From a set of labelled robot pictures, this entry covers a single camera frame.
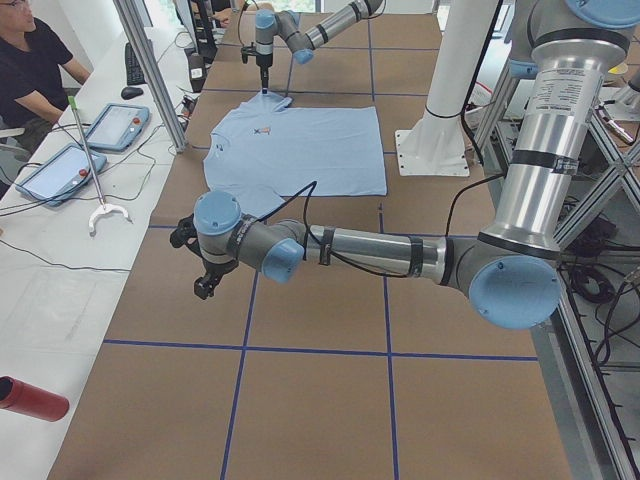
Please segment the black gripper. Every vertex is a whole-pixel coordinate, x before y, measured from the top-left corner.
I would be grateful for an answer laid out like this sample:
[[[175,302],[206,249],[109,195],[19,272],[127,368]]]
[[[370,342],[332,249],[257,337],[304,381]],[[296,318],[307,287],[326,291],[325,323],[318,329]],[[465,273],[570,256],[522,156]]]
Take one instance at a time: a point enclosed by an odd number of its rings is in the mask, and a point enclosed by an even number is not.
[[[213,261],[202,259],[205,273],[194,282],[194,293],[202,300],[213,295],[223,277],[238,267],[238,260],[228,256],[216,257]]]
[[[260,67],[261,93],[266,94],[269,91],[269,68],[272,66],[272,55],[258,54],[256,64]]]

